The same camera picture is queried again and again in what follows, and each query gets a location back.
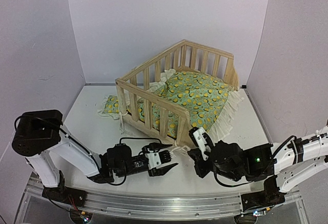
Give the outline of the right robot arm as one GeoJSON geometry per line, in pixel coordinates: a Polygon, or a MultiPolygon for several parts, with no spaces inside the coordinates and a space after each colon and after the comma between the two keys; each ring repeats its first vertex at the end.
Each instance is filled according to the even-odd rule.
{"type": "Polygon", "coordinates": [[[281,144],[262,144],[243,150],[237,143],[212,142],[204,128],[192,128],[196,146],[188,151],[200,178],[212,172],[236,182],[263,182],[263,190],[241,195],[242,213],[282,204],[293,187],[327,169],[327,126],[304,137],[290,136],[281,144]]]}

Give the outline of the lemon print bed cushion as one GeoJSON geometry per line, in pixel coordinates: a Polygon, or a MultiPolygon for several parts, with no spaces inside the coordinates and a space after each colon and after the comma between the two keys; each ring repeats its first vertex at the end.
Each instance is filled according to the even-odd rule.
{"type": "Polygon", "coordinates": [[[182,149],[192,148],[188,131],[203,127],[213,141],[229,135],[242,97],[211,75],[166,70],[143,88],[119,81],[121,118],[144,134],[182,149]]]}

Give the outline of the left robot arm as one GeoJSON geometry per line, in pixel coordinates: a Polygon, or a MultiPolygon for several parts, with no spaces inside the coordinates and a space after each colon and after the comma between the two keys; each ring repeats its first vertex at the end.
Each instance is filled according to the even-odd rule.
{"type": "Polygon", "coordinates": [[[12,149],[24,157],[43,184],[43,197],[64,202],[86,195],[83,190],[67,187],[62,170],[58,169],[51,155],[64,159],[91,182],[119,187],[128,176],[147,172],[150,177],[167,174],[178,164],[172,162],[170,144],[159,139],[142,147],[134,156],[131,148],[120,140],[104,154],[97,154],[85,147],[65,127],[63,115],[58,110],[25,112],[14,121],[12,149]]]}

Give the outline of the wooden pet bed frame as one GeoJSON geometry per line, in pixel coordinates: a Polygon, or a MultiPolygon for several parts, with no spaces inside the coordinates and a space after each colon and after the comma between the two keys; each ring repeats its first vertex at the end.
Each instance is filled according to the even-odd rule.
{"type": "Polygon", "coordinates": [[[241,102],[234,56],[182,40],[116,80],[112,108],[144,134],[176,146],[203,128],[222,139],[241,102]]]}

